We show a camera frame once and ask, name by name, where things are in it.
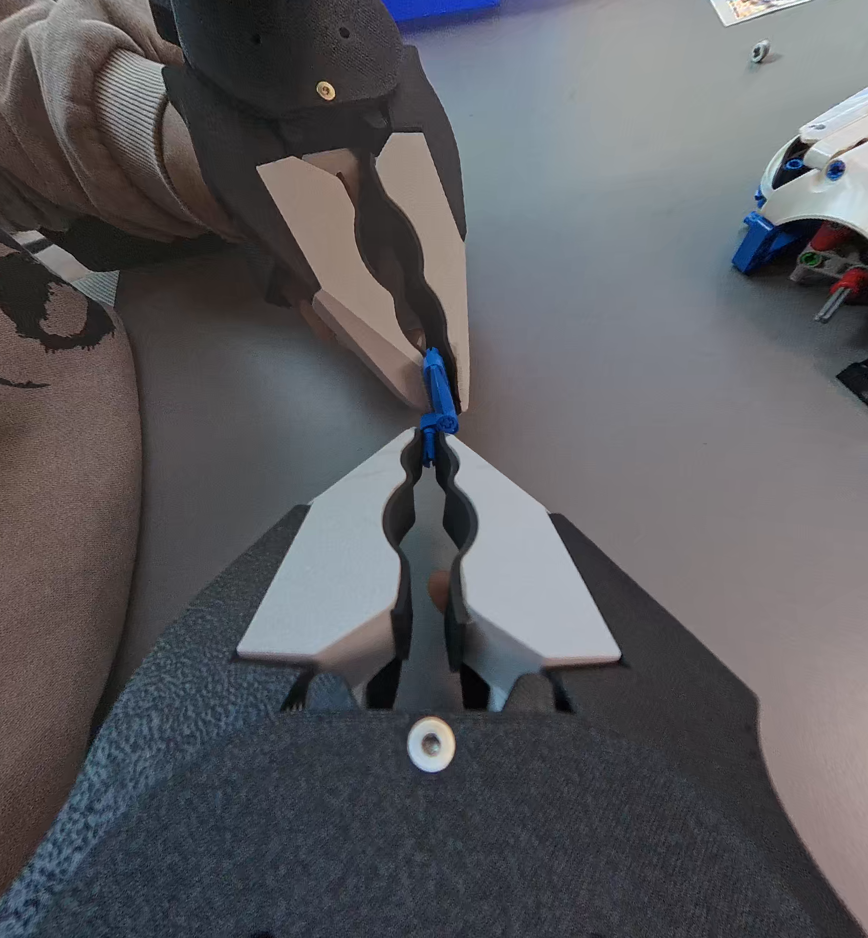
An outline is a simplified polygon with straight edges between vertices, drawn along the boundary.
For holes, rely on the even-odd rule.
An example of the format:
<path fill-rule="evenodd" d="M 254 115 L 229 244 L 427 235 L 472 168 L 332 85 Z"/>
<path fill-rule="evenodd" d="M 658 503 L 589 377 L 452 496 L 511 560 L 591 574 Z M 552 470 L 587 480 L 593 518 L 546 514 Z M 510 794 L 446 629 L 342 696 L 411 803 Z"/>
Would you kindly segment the grey office chair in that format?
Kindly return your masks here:
<path fill-rule="evenodd" d="M 89 269 L 71 253 L 37 230 L 13 233 L 13 238 L 51 273 L 70 283 L 86 297 L 114 307 L 120 272 Z"/>

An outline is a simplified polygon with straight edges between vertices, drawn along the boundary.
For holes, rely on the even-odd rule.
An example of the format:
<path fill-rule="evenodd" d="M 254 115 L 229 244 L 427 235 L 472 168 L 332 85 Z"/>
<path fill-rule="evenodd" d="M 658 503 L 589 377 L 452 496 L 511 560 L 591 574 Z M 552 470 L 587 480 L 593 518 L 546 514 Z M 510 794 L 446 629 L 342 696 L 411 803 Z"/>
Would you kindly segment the person's left hand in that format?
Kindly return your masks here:
<path fill-rule="evenodd" d="M 311 301 L 300 299 L 296 301 L 295 306 L 305 323 L 319 340 L 324 342 L 336 342 L 336 335 L 333 328 L 323 320 L 323 317 L 316 310 Z"/>

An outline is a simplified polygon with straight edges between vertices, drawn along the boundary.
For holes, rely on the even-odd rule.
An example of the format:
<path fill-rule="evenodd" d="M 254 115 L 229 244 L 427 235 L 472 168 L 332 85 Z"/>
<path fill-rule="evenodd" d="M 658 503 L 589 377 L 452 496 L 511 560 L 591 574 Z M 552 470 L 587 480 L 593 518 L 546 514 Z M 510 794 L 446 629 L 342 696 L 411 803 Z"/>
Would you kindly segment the grey desk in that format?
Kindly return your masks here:
<path fill-rule="evenodd" d="M 731 265 L 768 160 L 868 85 L 868 2 L 730 28 L 709 2 L 503 2 L 409 41 L 462 159 L 461 438 L 756 693 L 785 808 L 868 933 L 868 409 L 834 381 L 868 316 L 815 323 L 811 288 Z M 205 584 L 409 423 L 260 289 L 238 251 L 121 275 L 144 508 L 97 720 Z"/>

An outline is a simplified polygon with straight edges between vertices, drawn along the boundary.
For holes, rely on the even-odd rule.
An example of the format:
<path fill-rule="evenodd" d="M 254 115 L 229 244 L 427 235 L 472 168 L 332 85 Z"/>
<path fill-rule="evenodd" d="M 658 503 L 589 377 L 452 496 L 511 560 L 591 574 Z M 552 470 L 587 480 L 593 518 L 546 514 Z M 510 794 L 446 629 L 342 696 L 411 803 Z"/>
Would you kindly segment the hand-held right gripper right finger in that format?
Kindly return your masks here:
<path fill-rule="evenodd" d="M 621 649 L 547 509 L 454 436 L 439 434 L 443 528 L 457 548 L 445 640 L 475 675 L 476 704 L 500 710 L 523 675 L 610 665 Z"/>

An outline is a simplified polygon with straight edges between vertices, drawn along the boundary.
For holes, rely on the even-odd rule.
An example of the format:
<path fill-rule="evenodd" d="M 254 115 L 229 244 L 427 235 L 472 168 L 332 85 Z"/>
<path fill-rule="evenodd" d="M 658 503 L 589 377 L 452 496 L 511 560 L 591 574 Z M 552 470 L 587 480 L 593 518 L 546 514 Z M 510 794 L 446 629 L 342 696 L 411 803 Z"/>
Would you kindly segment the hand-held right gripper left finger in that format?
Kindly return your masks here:
<path fill-rule="evenodd" d="M 368 709 L 392 710 L 412 646 L 412 575 L 424 435 L 409 428 L 307 506 L 236 647 L 241 662 L 342 678 Z"/>

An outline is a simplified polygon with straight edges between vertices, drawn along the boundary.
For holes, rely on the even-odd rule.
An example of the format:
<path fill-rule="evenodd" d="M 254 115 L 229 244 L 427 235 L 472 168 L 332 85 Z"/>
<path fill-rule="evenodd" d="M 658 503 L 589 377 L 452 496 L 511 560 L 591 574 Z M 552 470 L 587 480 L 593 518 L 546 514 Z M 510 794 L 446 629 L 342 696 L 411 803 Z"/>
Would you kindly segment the person's left forearm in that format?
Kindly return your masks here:
<path fill-rule="evenodd" d="M 0 228 L 93 217 L 155 241 L 239 234 L 163 79 L 149 2 L 0 1 Z"/>

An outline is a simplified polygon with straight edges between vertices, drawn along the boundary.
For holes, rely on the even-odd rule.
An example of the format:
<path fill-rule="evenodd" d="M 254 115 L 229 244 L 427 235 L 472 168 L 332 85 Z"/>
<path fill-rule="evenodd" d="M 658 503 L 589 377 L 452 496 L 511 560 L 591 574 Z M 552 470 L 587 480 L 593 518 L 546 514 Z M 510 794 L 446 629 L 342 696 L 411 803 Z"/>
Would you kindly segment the blue angled brick beam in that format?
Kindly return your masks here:
<path fill-rule="evenodd" d="M 421 417 L 420 429 L 433 427 L 442 434 L 455 434 L 459 428 L 456 404 L 444 360 L 437 348 L 431 347 L 426 351 L 423 366 L 429 407 Z"/>

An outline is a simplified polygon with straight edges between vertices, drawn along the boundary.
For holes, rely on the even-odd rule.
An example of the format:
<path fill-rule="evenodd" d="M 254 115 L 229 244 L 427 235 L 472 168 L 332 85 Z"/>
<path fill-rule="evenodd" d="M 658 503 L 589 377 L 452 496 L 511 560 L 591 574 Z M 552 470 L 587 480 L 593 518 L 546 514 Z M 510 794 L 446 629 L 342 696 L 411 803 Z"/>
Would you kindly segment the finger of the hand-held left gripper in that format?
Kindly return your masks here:
<path fill-rule="evenodd" d="M 382 208 L 408 221 L 409 262 L 422 288 L 430 287 L 426 249 L 432 229 L 424 209 L 435 202 L 435 164 L 428 148 L 384 148 L 374 165 Z M 311 305 L 319 320 L 406 405 L 427 408 L 423 358 L 397 322 L 393 298 L 374 277 L 357 242 L 356 210 L 342 180 L 314 163 L 287 157 L 258 169 L 318 287 Z"/>
<path fill-rule="evenodd" d="M 420 132 L 395 132 L 375 163 L 383 197 L 402 219 L 413 256 L 408 284 L 419 288 L 432 310 L 421 316 L 428 345 L 452 365 L 456 406 L 470 406 L 471 346 L 464 236 Z"/>

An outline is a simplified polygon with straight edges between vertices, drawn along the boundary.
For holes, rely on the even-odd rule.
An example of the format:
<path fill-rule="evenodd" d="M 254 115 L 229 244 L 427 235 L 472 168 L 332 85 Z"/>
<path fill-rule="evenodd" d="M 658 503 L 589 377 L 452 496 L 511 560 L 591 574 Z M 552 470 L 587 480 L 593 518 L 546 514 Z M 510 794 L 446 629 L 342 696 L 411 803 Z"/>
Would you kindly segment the printed sticker sheet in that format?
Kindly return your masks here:
<path fill-rule="evenodd" d="M 796 6 L 803 6 L 810 1 L 804 0 L 776 0 L 776 1 L 710 1 L 712 9 L 719 17 L 724 27 L 731 27 L 755 20 L 760 17 L 772 15 Z"/>

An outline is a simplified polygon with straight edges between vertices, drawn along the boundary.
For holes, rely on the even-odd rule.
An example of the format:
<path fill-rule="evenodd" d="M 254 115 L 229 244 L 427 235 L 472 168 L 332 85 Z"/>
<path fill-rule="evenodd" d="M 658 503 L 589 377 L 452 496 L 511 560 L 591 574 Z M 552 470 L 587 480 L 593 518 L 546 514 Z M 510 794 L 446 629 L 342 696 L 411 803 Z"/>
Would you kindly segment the brick race car model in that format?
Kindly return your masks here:
<path fill-rule="evenodd" d="M 809 119 L 771 158 L 732 265 L 744 276 L 791 262 L 789 280 L 824 292 L 814 321 L 868 310 L 868 85 Z M 839 383 L 868 409 L 868 355 Z"/>

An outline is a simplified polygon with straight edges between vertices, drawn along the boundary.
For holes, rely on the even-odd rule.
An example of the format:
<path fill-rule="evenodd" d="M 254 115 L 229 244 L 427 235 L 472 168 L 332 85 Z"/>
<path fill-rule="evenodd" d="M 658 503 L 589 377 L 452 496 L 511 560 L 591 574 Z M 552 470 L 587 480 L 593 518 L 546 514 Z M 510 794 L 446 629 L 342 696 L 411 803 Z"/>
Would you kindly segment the person's beige sweatshirt torso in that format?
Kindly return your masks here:
<path fill-rule="evenodd" d="M 123 324 L 0 228 L 0 896 L 84 760 L 127 612 L 141 481 Z"/>

